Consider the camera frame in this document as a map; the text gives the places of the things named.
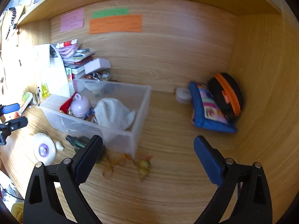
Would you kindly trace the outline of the blue patterned pouch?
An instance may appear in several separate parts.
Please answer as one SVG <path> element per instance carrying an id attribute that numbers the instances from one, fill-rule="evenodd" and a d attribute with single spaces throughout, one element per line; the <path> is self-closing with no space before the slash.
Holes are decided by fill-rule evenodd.
<path id="1" fill-rule="evenodd" d="M 196 127 L 220 133 L 237 132 L 235 125 L 224 116 L 205 85 L 190 82 L 189 89 L 193 104 L 192 123 Z"/>

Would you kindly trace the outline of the small seashell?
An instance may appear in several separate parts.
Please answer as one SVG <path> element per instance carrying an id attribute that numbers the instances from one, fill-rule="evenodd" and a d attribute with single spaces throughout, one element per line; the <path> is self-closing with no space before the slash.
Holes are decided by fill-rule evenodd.
<path id="1" fill-rule="evenodd" d="M 63 145 L 59 141 L 55 142 L 55 147 L 56 147 L 56 150 L 59 152 L 62 152 L 64 150 Z"/>

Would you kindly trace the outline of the white orange cream tube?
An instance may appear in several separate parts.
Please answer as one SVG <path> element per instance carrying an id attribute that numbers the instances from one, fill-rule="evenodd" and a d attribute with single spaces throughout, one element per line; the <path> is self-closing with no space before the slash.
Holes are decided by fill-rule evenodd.
<path id="1" fill-rule="evenodd" d="M 23 95 L 20 103 L 20 109 L 17 111 L 19 116 L 22 116 L 22 113 L 25 111 L 29 103 L 33 99 L 33 94 L 31 92 L 27 92 Z"/>

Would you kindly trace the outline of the white round tape roll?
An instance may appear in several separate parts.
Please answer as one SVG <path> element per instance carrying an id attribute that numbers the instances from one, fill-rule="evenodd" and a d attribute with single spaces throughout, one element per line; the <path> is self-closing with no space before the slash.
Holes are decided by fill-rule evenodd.
<path id="1" fill-rule="evenodd" d="M 56 147 L 52 139 L 45 133 L 32 136 L 33 153 L 38 162 L 51 165 L 56 156 Z"/>

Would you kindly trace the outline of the pink macaron case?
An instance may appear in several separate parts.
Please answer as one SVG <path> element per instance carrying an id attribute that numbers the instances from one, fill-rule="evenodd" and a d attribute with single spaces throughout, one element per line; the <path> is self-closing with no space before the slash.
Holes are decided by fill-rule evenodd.
<path id="1" fill-rule="evenodd" d="M 70 104 L 70 110 L 75 117 L 83 117 L 91 107 L 90 101 L 86 96 L 76 93 Z"/>

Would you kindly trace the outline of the pink sticky note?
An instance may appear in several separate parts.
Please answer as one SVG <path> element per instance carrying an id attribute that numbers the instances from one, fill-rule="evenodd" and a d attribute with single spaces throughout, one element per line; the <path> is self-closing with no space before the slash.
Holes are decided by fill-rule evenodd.
<path id="1" fill-rule="evenodd" d="M 84 26 L 84 8 L 77 9 L 61 16 L 60 32 L 67 32 Z"/>

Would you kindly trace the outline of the green bead charm with cord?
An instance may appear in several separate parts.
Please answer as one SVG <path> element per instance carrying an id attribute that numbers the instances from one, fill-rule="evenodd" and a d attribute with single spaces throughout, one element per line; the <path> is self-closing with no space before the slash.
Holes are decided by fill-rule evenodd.
<path id="1" fill-rule="evenodd" d="M 104 178 L 111 177 L 114 173 L 115 166 L 124 166 L 127 160 L 135 166 L 140 181 L 144 181 L 149 176 L 152 167 L 152 163 L 150 161 L 151 157 L 148 157 L 140 161 L 136 161 L 132 158 L 132 156 L 128 154 L 122 154 L 118 159 L 115 159 L 113 161 L 110 160 L 108 155 L 106 154 L 105 163 L 107 164 L 107 166 L 105 167 L 105 169 L 103 169 L 102 176 Z"/>

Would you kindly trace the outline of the white paper box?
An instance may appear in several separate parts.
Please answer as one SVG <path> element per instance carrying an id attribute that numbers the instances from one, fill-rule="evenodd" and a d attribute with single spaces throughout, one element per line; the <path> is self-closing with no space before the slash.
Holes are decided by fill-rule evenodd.
<path id="1" fill-rule="evenodd" d="M 70 97 L 64 63 L 54 45 L 35 45 L 25 55 L 25 72 L 33 83 L 46 84 L 51 95 Z"/>

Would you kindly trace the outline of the red fabric pouch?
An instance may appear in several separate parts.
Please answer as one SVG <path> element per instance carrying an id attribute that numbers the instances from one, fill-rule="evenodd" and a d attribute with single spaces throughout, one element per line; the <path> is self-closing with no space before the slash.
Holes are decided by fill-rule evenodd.
<path id="1" fill-rule="evenodd" d="M 60 113 L 68 114 L 71 102 L 73 101 L 73 97 L 75 95 L 76 95 L 76 93 L 73 93 L 73 95 L 61 105 L 61 107 L 59 108 Z"/>

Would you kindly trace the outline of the clear plastic storage bin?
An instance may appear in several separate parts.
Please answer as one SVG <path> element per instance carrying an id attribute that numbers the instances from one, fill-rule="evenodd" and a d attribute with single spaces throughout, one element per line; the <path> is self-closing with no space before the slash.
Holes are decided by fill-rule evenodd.
<path id="1" fill-rule="evenodd" d="M 148 113 L 151 87 L 111 81 L 73 80 L 52 94 L 41 108 L 51 126 L 71 136 L 91 138 L 99 135 L 107 149 L 135 156 L 142 127 Z M 91 110 L 75 115 L 74 106 L 63 113 L 67 100 Z"/>

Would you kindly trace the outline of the yellow liquid spray bottle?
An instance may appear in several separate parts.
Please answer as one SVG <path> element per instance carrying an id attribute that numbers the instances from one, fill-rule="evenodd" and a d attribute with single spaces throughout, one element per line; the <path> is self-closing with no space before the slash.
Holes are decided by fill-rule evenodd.
<path id="1" fill-rule="evenodd" d="M 46 83 L 41 84 L 41 96 L 42 98 L 47 98 L 50 95 L 49 89 Z"/>

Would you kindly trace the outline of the black orange round case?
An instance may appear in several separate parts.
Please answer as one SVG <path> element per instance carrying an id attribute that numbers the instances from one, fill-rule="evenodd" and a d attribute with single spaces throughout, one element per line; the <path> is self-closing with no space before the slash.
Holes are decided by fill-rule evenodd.
<path id="1" fill-rule="evenodd" d="M 244 107 L 243 94 L 236 81 L 221 72 L 208 81 L 208 90 L 228 121 L 235 123 Z"/>

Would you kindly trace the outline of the white bowl with trinkets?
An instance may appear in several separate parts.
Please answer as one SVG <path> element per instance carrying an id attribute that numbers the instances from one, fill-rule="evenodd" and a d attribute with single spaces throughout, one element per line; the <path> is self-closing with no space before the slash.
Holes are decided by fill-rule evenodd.
<path id="1" fill-rule="evenodd" d="M 83 80 L 84 86 L 89 91 L 99 93 L 104 89 L 105 82 L 110 81 L 111 77 L 112 75 L 110 74 L 110 70 L 107 69 L 86 74 L 81 79 Z"/>

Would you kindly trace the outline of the small round white container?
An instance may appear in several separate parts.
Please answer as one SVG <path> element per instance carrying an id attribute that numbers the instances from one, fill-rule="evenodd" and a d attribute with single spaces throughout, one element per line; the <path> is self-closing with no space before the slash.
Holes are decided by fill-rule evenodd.
<path id="1" fill-rule="evenodd" d="M 175 91 L 175 98 L 181 104 L 190 104 L 192 95 L 189 88 L 177 88 Z"/>

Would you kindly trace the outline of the orange paper note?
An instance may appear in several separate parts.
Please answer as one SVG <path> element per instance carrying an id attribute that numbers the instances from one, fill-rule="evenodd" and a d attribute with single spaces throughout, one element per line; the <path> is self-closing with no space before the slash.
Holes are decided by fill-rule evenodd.
<path id="1" fill-rule="evenodd" d="M 141 31 L 142 15 L 109 16 L 89 21 L 89 34 Z"/>

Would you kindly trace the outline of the green paper note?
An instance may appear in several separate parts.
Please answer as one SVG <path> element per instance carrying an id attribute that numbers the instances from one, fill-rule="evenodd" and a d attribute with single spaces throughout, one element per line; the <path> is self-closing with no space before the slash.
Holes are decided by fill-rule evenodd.
<path id="1" fill-rule="evenodd" d="M 110 16 L 128 15 L 128 14 L 129 14 L 129 8 L 104 9 L 104 10 L 93 12 L 92 19 L 110 17 Z"/>

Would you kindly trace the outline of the white drawstring cloth pouch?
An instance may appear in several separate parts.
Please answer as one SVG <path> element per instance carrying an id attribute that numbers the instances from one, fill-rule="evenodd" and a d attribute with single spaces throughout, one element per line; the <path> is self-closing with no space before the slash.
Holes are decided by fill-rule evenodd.
<path id="1" fill-rule="evenodd" d="M 98 125 L 114 130 L 127 130 L 134 122 L 136 111 L 129 110 L 120 100 L 103 98 L 94 108 Z"/>

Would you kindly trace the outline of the dark green spray bottle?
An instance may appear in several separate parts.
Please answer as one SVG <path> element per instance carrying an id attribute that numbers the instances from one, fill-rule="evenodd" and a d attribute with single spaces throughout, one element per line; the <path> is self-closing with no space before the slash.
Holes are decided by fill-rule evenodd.
<path id="1" fill-rule="evenodd" d="M 87 143 L 89 143 L 90 139 L 87 138 L 86 136 L 80 136 L 78 138 L 75 136 L 67 135 L 66 140 L 74 147 L 75 152 L 78 152 L 78 150 L 84 148 L 87 145 Z M 106 152 L 106 147 L 105 145 L 103 145 L 101 154 L 97 158 L 96 163 L 100 163 L 103 160 L 103 158 L 105 157 L 105 152 Z"/>

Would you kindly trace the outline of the blue Max staples box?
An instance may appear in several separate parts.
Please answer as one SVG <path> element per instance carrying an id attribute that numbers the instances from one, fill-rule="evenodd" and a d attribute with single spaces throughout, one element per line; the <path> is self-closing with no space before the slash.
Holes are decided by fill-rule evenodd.
<path id="1" fill-rule="evenodd" d="M 90 107 L 89 110 L 86 112 L 85 116 L 83 117 L 85 121 L 97 123 L 95 117 L 95 111 L 93 107 Z"/>

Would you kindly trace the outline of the small white cardboard box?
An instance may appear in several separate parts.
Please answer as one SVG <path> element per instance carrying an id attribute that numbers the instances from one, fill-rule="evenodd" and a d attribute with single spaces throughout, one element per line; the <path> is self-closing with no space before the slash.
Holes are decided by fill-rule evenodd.
<path id="1" fill-rule="evenodd" d="M 84 65 L 85 74 L 90 74 L 99 70 L 111 69 L 111 63 L 108 59 L 96 58 Z"/>

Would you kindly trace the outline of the stack of packets and cards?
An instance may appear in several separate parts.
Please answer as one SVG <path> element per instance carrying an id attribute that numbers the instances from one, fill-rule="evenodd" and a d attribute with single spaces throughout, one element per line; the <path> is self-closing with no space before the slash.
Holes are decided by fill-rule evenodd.
<path id="1" fill-rule="evenodd" d="M 81 48 L 81 43 L 78 39 L 71 39 L 60 42 L 54 45 L 62 58 L 64 68 L 71 69 L 73 79 L 75 75 L 84 71 L 84 65 L 92 60 L 94 51 L 89 48 Z"/>

